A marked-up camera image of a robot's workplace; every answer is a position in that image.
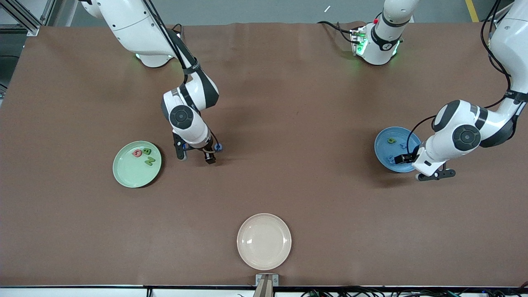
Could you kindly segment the blue plate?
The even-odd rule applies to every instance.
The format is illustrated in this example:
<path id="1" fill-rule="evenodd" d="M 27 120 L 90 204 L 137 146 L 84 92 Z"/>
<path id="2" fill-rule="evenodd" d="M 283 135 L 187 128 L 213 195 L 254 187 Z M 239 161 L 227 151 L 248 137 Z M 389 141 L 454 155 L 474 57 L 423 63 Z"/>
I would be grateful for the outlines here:
<path id="1" fill-rule="evenodd" d="M 394 144 L 387 143 L 389 137 L 396 139 L 397 142 Z M 402 150 L 400 148 L 399 144 L 402 142 L 407 143 L 407 150 Z M 375 139 L 374 148 L 377 159 L 387 169 L 396 173 L 408 173 L 414 171 L 414 168 L 410 163 L 390 164 L 387 161 L 387 157 L 390 155 L 398 156 L 411 153 L 414 148 L 420 144 L 421 140 L 414 133 L 411 134 L 410 130 L 403 127 L 388 127 L 379 132 Z"/>

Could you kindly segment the green plate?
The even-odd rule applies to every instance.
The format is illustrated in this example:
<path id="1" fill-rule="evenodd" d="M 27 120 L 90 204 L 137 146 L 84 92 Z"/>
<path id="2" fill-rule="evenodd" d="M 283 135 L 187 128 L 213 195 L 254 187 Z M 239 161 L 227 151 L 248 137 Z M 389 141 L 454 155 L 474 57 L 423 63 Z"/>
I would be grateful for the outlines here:
<path id="1" fill-rule="evenodd" d="M 151 149 L 149 156 L 156 160 L 152 167 L 149 167 L 144 162 L 147 160 L 147 155 L 142 154 L 139 158 L 132 155 L 132 151 L 136 149 L 143 150 L 144 147 Z M 125 145 L 116 154 L 113 160 L 112 172 L 119 184 L 127 188 L 140 188 L 147 186 L 147 184 L 156 179 L 161 171 L 162 163 L 162 154 L 156 145 L 148 141 L 134 141 Z"/>

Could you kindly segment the brown table mat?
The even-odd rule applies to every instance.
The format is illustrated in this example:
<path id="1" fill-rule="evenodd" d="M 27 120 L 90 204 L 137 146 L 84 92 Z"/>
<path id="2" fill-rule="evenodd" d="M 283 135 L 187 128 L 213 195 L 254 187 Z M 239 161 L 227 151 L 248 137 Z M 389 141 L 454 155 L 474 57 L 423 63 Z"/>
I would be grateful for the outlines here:
<path id="1" fill-rule="evenodd" d="M 486 106 L 505 78 L 478 23 L 411 23 L 372 66 L 320 24 L 188 26 L 219 89 L 202 116 L 215 164 L 177 159 L 160 102 L 183 81 L 109 28 L 42 28 L 0 107 L 0 285 L 247 285 L 236 248 L 250 216 L 284 220 L 282 285 L 519 286 L 528 281 L 528 111 L 505 144 L 419 182 L 379 163 L 376 135 L 455 99 Z M 113 160 L 148 141 L 163 163 L 127 188 Z"/>

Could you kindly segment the beige plate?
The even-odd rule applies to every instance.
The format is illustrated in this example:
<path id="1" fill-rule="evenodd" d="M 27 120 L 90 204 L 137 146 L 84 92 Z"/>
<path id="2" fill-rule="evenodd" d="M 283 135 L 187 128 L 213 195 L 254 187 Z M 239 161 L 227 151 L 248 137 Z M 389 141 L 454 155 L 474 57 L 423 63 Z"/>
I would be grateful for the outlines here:
<path id="1" fill-rule="evenodd" d="M 259 271 L 271 271 L 288 258 L 292 233 L 279 216 L 255 214 L 241 224 L 236 247 L 246 265 Z"/>

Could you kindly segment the white table edge rail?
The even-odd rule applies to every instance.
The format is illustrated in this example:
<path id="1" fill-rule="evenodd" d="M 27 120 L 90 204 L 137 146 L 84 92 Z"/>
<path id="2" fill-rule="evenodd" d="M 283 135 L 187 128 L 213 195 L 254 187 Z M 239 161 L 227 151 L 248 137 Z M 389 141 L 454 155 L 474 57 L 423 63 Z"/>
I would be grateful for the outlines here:
<path id="1" fill-rule="evenodd" d="M 520 286 L 35 285 L 0 286 L 0 297 L 528 297 Z"/>

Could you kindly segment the aluminium frame profile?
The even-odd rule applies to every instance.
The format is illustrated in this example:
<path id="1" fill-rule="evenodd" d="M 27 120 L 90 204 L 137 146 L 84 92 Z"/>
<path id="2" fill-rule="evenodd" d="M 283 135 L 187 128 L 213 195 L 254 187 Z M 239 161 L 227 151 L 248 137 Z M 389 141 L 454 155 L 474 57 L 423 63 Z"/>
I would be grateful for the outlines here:
<path id="1" fill-rule="evenodd" d="M 48 25 L 57 0 L 0 0 L 0 32 L 37 36 Z"/>

